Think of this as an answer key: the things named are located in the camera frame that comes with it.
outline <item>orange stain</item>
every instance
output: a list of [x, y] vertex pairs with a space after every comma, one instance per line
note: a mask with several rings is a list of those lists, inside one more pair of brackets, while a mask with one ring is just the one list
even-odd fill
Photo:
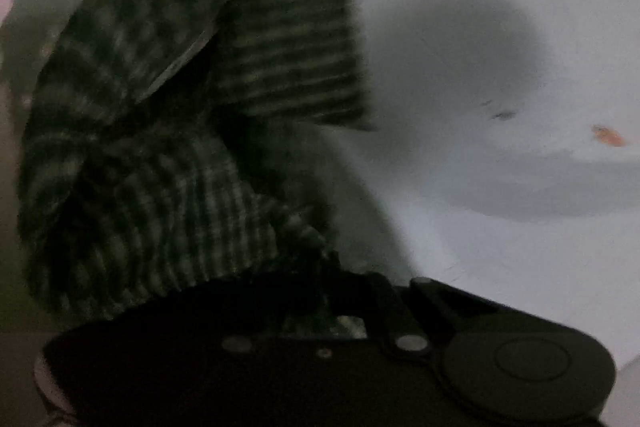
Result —
[[604, 143], [604, 145], [610, 145], [612, 147], [624, 147], [626, 145], [626, 140], [620, 136], [618, 131], [600, 125], [594, 125], [592, 129], [596, 140]]

